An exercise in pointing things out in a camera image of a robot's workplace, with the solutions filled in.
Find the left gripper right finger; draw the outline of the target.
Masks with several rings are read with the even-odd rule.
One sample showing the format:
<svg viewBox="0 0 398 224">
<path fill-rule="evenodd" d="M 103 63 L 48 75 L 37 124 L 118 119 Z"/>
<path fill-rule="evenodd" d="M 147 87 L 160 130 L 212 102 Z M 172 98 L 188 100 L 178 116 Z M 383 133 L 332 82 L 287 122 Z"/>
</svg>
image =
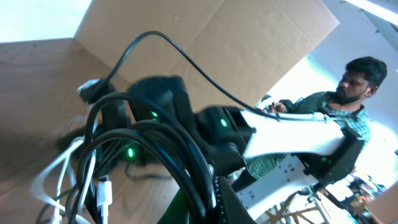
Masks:
<svg viewBox="0 0 398 224">
<path fill-rule="evenodd" d="M 217 224 L 256 224 L 224 177 L 214 177 Z"/>
</svg>

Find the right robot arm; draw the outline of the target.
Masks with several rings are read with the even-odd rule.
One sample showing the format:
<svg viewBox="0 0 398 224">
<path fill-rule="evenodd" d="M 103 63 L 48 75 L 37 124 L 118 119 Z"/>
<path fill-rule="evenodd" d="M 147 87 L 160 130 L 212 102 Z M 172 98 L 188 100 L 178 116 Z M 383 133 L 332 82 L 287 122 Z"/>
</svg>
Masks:
<svg viewBox="0 0 398 224">
<path fill-rule="evenodd" d="M 193 112 L 183 78 L 177 75 L 135 82 L 128 89 L 127 102 L 136 121 L 153 119 L 167 126 L 163 130 L 145 124 L 143 133 L 187 163 L 188 143 L 172 123 L 182 125 L 219 175 L 247 167 L 250 160 L 291 155 L 319 183 L 334 183 L 353 170 L 365 144 L 352 125 L 325 112 L 261 116 L 220 105 Z"/>
</svg>

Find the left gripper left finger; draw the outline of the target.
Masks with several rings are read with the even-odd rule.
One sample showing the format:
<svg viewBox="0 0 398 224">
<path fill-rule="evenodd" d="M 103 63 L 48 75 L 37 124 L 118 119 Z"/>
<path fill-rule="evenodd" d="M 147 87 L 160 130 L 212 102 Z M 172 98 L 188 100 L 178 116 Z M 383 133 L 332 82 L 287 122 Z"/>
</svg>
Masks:
<svg viewBox="0 0 398 224">
<path fill-rule="evenodd" d="M 189 207 L 183 192 L 178 190 L 168 209 L 166 209 L 157 224 L 189 224 L 189 222 Z"/>
</svg>

